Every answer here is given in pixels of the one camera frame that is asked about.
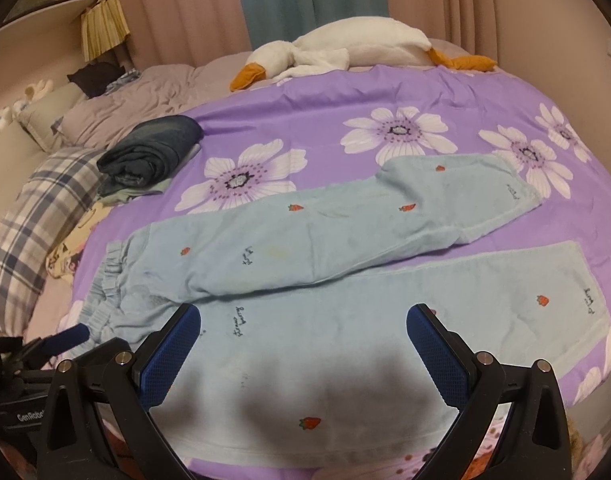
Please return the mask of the pink curtain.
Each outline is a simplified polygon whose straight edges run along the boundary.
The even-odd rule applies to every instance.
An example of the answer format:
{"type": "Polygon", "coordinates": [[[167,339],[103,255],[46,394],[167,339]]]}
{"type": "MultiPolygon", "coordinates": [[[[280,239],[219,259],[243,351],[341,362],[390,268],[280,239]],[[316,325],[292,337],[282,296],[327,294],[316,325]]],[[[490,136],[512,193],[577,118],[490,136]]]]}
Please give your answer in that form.
{"type": "MultiPolygon", "coordinates": [[[[201,66],[251,51],[241,0],[120,0],[130,27],[127,50],[139,68],[183,63],[201,66]]],[[[494,0],[388,0],[390,18],[431,38],[494,58],[494,0]]]]}

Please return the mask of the folded dark blue jeans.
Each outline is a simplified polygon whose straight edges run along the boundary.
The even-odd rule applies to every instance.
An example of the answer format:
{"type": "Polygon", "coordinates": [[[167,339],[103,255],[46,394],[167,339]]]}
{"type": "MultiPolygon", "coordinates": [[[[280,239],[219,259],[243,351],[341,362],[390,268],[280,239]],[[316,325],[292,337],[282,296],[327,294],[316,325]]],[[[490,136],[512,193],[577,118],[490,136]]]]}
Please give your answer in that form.
{"type": "Polygon", "coordinates": [[[199,148],[202,139],[202,127],[184,115],[141,122],[98,159],[97,168],[106,176],[99,194],[149,188],[171,178],[190,151],[199,148]]]}

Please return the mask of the black cloth item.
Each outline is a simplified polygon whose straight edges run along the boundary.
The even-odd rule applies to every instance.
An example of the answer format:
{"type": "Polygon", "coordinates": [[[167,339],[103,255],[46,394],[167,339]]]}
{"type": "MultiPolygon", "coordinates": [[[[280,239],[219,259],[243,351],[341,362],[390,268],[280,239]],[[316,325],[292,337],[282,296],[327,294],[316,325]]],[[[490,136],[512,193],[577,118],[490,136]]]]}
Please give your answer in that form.
{"type": "Polygon", "coordinates": [[[68,75],[68,81],[76,84],[85,96],[96,98],[106,92],[107,87],[125,74],[125,68],[108,62],[87,64],[68,75]]]}

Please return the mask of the light blue strawberry pants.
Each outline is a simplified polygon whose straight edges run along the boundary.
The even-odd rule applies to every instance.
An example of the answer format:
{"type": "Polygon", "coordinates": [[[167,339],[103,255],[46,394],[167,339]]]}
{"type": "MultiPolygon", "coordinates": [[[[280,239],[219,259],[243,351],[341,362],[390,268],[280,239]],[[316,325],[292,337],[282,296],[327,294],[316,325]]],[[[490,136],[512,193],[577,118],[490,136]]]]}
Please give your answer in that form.
{"type": "Polygon", "coordinates": [[[131,347],[181,304],[200,336],[154,418],[174,450],[322,467],[435,445],[455,412],[407,332],[425,304],[471,348],[565,374],[610,315],[572,240],[454,258],[541,196],[499,156],[404,156],[374,177],[146,226],[109,245],[80,319],[131,347]]]}

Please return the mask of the yellow fringed lamp shade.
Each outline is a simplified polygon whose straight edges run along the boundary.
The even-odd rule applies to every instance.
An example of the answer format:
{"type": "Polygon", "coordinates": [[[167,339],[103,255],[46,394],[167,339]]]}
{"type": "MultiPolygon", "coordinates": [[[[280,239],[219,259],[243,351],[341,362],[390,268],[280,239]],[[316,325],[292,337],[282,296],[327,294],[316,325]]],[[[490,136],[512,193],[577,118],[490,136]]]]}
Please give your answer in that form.
{"type": "Polygon", "coordinates": [[[100,0],[81,16],[83,58],[92,62],[130,36],[120,0],[100,0]]]}

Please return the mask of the grey beige pillow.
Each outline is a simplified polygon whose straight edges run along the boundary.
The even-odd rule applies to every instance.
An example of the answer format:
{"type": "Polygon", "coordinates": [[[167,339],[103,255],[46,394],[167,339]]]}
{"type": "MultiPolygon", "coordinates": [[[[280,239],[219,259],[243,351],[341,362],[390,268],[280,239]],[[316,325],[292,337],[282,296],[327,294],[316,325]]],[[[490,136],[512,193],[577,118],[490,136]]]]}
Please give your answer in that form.
{"type": "Polygon", "coordinates": [[[53,153],[61,148],[62,140],[52,125],[86,99],[81,88],[69,82],[25,107],[18,116],[18,123],[44,152],[53,153]]]}

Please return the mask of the folded light green garment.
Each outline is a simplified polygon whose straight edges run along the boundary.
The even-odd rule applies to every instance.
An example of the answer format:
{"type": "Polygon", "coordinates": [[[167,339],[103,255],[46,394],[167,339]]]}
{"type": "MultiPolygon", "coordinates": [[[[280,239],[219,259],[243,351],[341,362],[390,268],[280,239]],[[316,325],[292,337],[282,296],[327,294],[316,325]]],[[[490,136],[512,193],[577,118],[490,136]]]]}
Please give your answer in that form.
{"type": "Polygon", "coordinates": [[[168,178],[156,184],[146,185],[145,188],[135,188],[107,180],[100,186],[96,200],[106,206],[126,204],[138,197],[163,194],[171,183],[172,178],[168,178]]]}

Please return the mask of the yellow cartoon print sheet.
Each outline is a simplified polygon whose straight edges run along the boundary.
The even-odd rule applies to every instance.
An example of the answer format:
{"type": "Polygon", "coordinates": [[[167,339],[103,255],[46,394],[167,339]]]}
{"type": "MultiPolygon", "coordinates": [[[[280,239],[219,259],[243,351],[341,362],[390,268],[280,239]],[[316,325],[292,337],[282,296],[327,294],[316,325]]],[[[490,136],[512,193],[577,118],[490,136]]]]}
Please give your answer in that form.
{"type": "Polygon", "coordinates": [[[93,203],[74,229],[48,254],[46,271],[52,278],[61,278],[73,284],[90,234],[109,216],[113,208],[113,205],[93,203]]]}

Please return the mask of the plaid pillow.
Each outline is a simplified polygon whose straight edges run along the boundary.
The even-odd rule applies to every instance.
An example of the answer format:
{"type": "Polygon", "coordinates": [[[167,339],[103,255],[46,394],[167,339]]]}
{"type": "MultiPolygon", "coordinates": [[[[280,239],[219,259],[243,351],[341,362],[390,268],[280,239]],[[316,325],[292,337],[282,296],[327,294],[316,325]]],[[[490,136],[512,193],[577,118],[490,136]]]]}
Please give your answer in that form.
{"type": "Polygon", "coordinates": [[[0,331],[20,337],[46,282],[46,258],[88,209],[102,175],[94,148],[49,155],[0,220],[0,331]]]}

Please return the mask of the mauve crumpled blanket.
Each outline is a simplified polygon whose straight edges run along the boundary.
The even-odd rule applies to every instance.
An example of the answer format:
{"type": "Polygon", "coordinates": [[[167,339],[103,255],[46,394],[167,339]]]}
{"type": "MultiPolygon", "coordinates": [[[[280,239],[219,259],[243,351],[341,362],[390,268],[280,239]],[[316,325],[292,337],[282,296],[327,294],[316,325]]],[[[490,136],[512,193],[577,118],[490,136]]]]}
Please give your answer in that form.
{"type": "Polygon", "coordinates": [[[247,52],[226,55],[201,67],[148,67],[118,90],[78,103],[52,128],[66,146],[107,150],[141,122],[183,114],[229,96],[229,84],[248,56],[247,52]]]}

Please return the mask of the white goose plush toy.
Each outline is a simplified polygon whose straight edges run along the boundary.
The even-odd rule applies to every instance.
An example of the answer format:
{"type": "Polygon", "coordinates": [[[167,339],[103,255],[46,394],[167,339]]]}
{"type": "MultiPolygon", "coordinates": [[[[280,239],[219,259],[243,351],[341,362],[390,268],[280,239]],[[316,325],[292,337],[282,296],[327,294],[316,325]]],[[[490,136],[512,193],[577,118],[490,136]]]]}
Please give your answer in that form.
{"type": "Polygon", "coordinates": [[[393,18],[356,16],[328,23],[293,41],[275,40],[256,48],[230,82],[232,92],[259,81],[322,75],[352,67],[443,66],[491,72],[496,62],[483,55],[450,58],[418,28],[393,18]]]}

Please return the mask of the small white plush toy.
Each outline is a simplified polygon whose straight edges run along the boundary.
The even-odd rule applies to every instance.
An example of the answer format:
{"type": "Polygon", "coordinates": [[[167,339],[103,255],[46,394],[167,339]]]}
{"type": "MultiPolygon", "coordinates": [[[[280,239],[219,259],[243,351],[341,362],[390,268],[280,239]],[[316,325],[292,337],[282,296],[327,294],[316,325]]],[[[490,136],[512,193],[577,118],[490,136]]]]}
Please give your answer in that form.
{"type": "Polygon", "coordinates": [[[54,90],[55,84],[51,79],[41,79],[36,84],[29,84],[25,87],[22,96],[15,100],[10,106],[5,106],[0,109],[0,135],[2,130],[11,125],[11,123],[17,119],[22,112],[30,104],[43,99],[52,90],[54,90]]]}

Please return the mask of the purple floral bed cover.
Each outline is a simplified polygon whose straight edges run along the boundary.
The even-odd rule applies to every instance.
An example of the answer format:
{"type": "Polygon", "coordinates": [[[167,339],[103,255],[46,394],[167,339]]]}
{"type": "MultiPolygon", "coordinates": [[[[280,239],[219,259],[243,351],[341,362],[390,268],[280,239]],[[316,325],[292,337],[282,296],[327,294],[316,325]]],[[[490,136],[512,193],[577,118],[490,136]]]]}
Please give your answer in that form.
{"type": "MultiPolygon", "coordinates": [[[[563,400],[582,402],[611,375],[611,175],[536,88],[503,72],[377,66],[248,90],[190,116],[204,132],[199,153],[163,194],[114,208],[90,234],[74,281],[80,321],[109,245],[150,224],[366,180],[398,157],[493,154],[535,188],[543,211],[524,226],[457,246],[451,256],[576,242],[603,292],[610,326],[569,372],[555,371],[563,400]]],[[[236,466],[181,456],[194,469],[222,477],[294,476],[319,468],[326,477],[353,478],[379,460],[408,474],[427,450],[322,467],[236,466]]]]}

